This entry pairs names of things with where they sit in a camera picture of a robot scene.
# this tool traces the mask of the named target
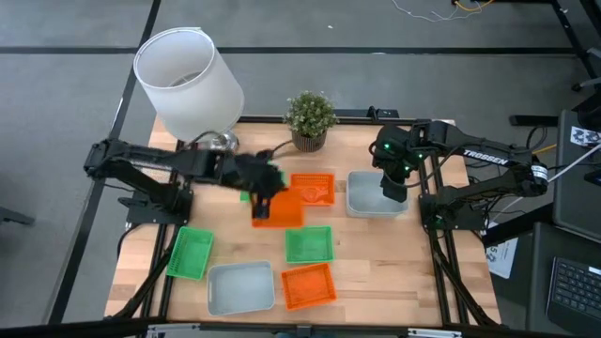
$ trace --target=gray bin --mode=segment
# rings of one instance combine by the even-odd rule
[[[398,203],[382,193],[382,173],[350,172],[347,178],[347,215],[350,217],[396,217],[408,209],[408,200]]]
[[[207,291],[211,315],[268,310],[275,302],[271,264],[261,261],[214,266],[208,271]]]

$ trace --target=green plastic tray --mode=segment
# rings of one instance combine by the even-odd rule
[[[282,181],[285,185],[288,185],[288,177],[285,175],[285,172],[282,172]],[[240,193],[240,202],[251,202],[251,195],[247,192]]]
[[[307,226],[285,231],[285,261],[289,264],[323,263],[334,259],[331,227]]]
[[[193,280],[202,279],[212,246],[213,233],[182,226],[169,260],[167,275]]]

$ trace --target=lamp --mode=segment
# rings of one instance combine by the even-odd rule
[[[244,93],[213,41],[200,28],[180,27],[150,38],[136,54],[133,71],[165,128],[189,142],[203,132],[210,148],[236,149],[231,132]]]

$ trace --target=wooden tabletop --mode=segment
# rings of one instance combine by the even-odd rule
[[[331,263],[331,270],[338,295],[336,302],[288,312],[280,272],[297,266],[285,262],[284,231],[252,228],[250,205],[240,202],[239,192],[195,186],[190,226],[209,229],[215,234],[208,268],[219,264],[270,261],[274,270],[275,306],[244,315],[212,316],[207,309],[207,278],[199,282],[176,278],[168,319],[439,326],[432,257],[416,201],[420,188],[409,190],[409,209],[395,219],[347,216],[345,186],[348,173],[378,171],[371,166],[367,146],[376,139],[379,129],[380,126],[337,125],[328,131],[326,145],[316,153],[299,153],[289,145],[278,152],[281,158],[274,161],[287,174],[335,174],[335,205],[307,207],[305,221],[306,225],[330,225],[332,228],[336,258]],[[239,152],[256,152],[290,139],[290,131],[284,124],[239,123],[235,133],[240,139]],[[174,149],[176,139],[157,120],[149,145]],[[152,175],[163,181],[168,177],[165,173]],[[468,184],[464,161],[458,156],[444,164],[442,176],[446,185]],[[414,172],[408,183],[417,182],[418,178]],[[429,183],[434,191],[434,181]],[[157,228],[156,224],[142,225],[124,240],[106,306],[107,315],[119,311],[146,278]],[[454,235],[463,283],[486,313],[500,322],[482,243],[469,231],[455,231]],[[163,278],[164,274],[155,287],[152,314],[158,313]],[[446,282],[452,319],[456,322],[453,288]]]

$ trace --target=orange plastic tray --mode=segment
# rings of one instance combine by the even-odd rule
[[[270,229],[304,227],[301,193],[295,190],[278,192],[271,198],[270,217],[266,220],[253,219],[252,225]]]
[[[290,187],[300,191],[306,206],[331,206],[334,204],[333,174],[292,174]]]
[[[336,300],[330,264],[321,263],[282,272],[285,308],[288,311]]]

